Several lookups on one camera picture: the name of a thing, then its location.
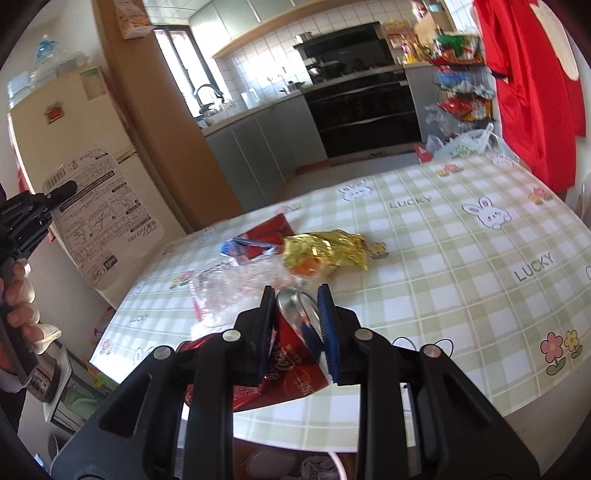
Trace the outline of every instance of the floor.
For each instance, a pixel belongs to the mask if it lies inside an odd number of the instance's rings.
[[[288,181],[285,187],[283,187],[278,201],[284,202],[294,197],[312,192],[313,190],[337,185],[358,177],[367,177],[368,175],[396,170],[397,168],[415,165],[416,163],[417,155],[415,153],[405,153],[403,155],[372,158],[371,160],[363,160],[311,171],[298,175]]]

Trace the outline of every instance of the red cloth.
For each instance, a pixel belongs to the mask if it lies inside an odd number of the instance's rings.
[[[574,185],[574,136],[585,132],[580,81],[565,74],[534,13],[538,0],[474,0],[474,6],[486,63],[508,79],[496,81],[503,138],[534,175],[563,192]]]

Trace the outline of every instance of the upper cabinet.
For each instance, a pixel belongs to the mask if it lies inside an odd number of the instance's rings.
[[[259,24],[247,0],[214,0],[213,6],[232,38]]]
[[[303,0],[251,0],[251,5],[256,14],[261,19],[261,22],[266,22],[277,15],[284,14],[289,10],[293,10],[298,3],[304,4]]]
[[[213,3],[207,4],[189,21],[197,45],[206,57],[211,57],[232,39]]]

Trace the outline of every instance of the rabbit print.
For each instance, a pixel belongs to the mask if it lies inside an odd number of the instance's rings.
[[[345,185],[339,188],[339,192],[343,194],[343,200],[352,202],[360,197],[369,197],[373,192],[367,186],[366,180],[358,180],[352,185]]]
[[[511,221],[509,212],[493,206],[487,197],[480,197],[479,203],[480,205],[462,205],[462,208],[471,215],[476,215],[485,227],[498,230],[503,223]]]

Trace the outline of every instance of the blue object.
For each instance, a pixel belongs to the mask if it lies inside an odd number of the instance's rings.
[[[54,53],[56,45],[57,42],[55,40],[50,40],[49,37],[45,35],[37,47],[35,62],[39,63],[40,61],[45,60],[47,57],[50,57]]]
[[[464,80],[470,81],[470,74],[468,72],[437,72],[439,82],[445,87],[453,87],[459,85]]]
[[[340,381],[340,355],[335,322],[338,322],[339,318],[327,284],[318,287],[318,318],[322,330],[326,365],[333,382],[338,383]]]
[[[256,240],[247,240],[246,238],[234,237],[226,240],[220,248],[220,253],[227,257],[240,257],[248,252],[248,247],[261,247],[267,249],[267,254],[273,253],[273,249],[279,245],[269,244],[267,242],[257,242]]]

